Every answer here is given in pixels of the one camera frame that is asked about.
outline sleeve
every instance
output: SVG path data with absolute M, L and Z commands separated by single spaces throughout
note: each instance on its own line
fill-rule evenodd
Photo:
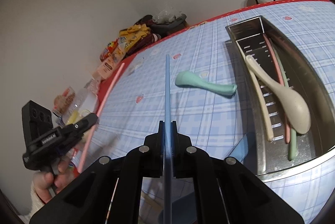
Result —
M 20 216 L 21 220 L 25 224 L 28 224 L 34 213 L 36 213 L 39 209 L 41 209 L 44 206 L 44 203 L 40 200 L 40 198 L 35 192 L 33 183 L 31 183 L 30 196 L 31 196 L 31 211 L 29 214 L 25 216 Z

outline pink chopstick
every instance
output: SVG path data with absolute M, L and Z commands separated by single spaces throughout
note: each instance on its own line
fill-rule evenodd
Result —
M 121 66 L 119 67 L 118 71 L 115 74 L 115 77 L 112 80 L 111 85 L 108 87 L 108 90 L 107 90 L 105 96 L 103 97 L 103 101 L 101 102 L 101 104 L 99 106 L 99 109 L 97 111 L 98 118 L 100 118 L 101 112 L 103 111 L 103 107 L 106 104 L 108 95 L 111 92 L 111 90 L 113 89 L 113 87 L 115 86 L 115 83 L 118 80 L 119 75 L 121 74 L 121 71 L 122 71 L 124 65 L 125 65 L 125 63 L 122 63 Z M 93 127 L 91 127 L 91 129 L 88 133 L 88 138 L 86 140 L 86 143 L 85 143 L 85 146 L 84 146 L 84 149 L 83 149 L 83 153 L 82 153 L 82 155 L 80 157 L 80 161 L 79 161 L 79 166 L 78 166 L 78 172 L 79 173 L 81 173 L 83 171 L 83 167 L 84 167 L 86 156 L 87 156 L 88 147 L 89 147 L 89 144 L 91 143 L 92 136 L 93 136 L 93 133 L 94 133 L 96 127 L 97 127 L 97 125 L 95 124 Z
M 271 43 L 270 43 L 269 39 L 267 38 L 266 34 L 263 34 L 263 37 L 264 37 L 266 46 L 268 47 L 268 49 L 270 51 L 270 55 L 272 57 L 274 67 L 275 67 L 277 75 L 278 75 L 279 83 L 282 86 L 284 86 L 284 79 L 283 79 L 283 76 L 281 74 L 280 67 L 279 67 L 276 55 L 275 55 L 275 53 L 273 51 L 273 48 L 271 46 Z M 286 115 L 284 115 L 284 116 L 285 116 L 285 118 L 284 118 L 285 119 L 285 143 L 288 144 L 291 141 L 291 130 L 290 130 L 290 126 L 287 122 L 287 117 L 286 117 Z

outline beige spoon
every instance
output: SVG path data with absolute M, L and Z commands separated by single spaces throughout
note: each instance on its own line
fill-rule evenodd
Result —
M 311 127 L 311 114 L 303 97 L 272 79 L 251 55 L 246 56 L 245 62 L 247 67 L 277 96 L 292 127 L 300 134 L 308 132 Z

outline black handheld controller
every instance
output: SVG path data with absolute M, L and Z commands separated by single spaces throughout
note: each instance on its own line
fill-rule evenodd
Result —
M 29 101 L 22 108 L 22 124 L 26 152 L 23 163 L 27 169 L 52 172 L 51 165 L 82 139 L 84 133 L 98 122 L 91 113 L 75 124 L 53 129 L 51 112 Z

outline blue chopstick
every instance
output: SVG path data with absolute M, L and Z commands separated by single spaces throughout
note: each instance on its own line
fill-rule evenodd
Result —
M 171 146 L 171 99 L 170 56 L 165 59 L 165 136 L 164 136 L 164 216 L 163 223 L 172 223 L 172 146 Z

